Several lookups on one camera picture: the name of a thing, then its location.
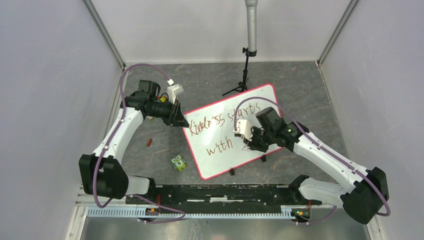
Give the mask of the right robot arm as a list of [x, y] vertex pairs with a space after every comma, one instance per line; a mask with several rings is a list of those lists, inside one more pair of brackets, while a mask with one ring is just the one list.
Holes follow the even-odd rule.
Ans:
[[237, 122], [244, 144], [249, 150], [267, 152], [276, 145], [301, 156], [336, 182], [324, 182], [307, 175], [300, 175], [289, 185], [289, 199], [295, 204], [306, 200], [341, 207], [356, 222], [366, 225], [375, 216], [387, 217], [380, 209], [388, 207], [389, 188], [386, 173], [378, 168], [368, 169], [344, 157], [320, 141], [304, 125], [290, 123], [279, 116], [273, 107], [267, 107], [256, 114], [259, 127], [248, 120]]

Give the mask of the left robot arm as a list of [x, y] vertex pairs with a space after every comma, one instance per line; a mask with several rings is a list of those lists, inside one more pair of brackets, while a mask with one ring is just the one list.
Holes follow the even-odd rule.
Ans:
[[128, 176], [122, 168], [122, 159], [136, 129], [147, 117], [162, 119], [170, 127], [189, 127], [182, 114], [177, 95], [184, 89], [180, 84], [167, 88], [168, 99], [158, 100], [160, 86], [149, 80], [140, 80], [137, 91], [124, 97], [117, 119], [101, 144], [92, 154], [83, 154], [78, 166], [82, 187], [86, 194], [122, 199], [138, 194], [145, 204], [153, 203], [157, 190], [152, 178]]

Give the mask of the brown marker cap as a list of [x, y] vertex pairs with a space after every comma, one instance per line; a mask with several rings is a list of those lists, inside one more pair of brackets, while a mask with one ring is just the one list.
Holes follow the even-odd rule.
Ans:
[[149, 146], [152, 144], [152, 141], [153, 141], [153, 139], [152, 139], [152, 138], [150, 138], [150, 139], [148, 140], [148, 142], [146, 143], [146, 146], [147, 146], [147, 147], [149, 147]]

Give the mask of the white board with pink frame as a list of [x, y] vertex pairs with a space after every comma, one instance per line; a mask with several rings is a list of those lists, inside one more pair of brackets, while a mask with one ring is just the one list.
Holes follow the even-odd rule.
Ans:
[[234, 119], [246, 119], [259, 127], [256, 114], [277, 101], [274, 86], [267, 83], [184, 113], [189, 127], [183, 131], [201, 179], [214, 178], [263, 156], [260, 151], [242, 150], [243, 140], [233, 133]]

